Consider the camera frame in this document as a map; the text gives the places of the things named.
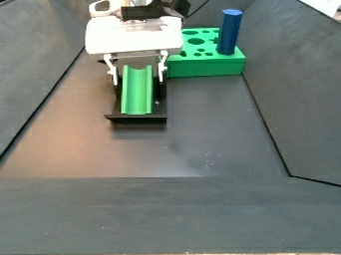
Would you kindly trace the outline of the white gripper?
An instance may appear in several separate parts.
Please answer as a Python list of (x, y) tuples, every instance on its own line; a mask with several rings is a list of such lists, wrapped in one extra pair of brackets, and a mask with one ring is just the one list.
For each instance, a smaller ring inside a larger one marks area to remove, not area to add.
[(164, 72), (169, 53), (181, 48), (180, 18), (160, 17), (147, 21), (121, 22), (115, 16), (92, 18), (85, 31), (85, 50), (91, 55), (105, 54), (108, 75), (116, 85), (116, 60), (109, 53), (160, 51), (157, 61), (159, 82), (164, 82)]

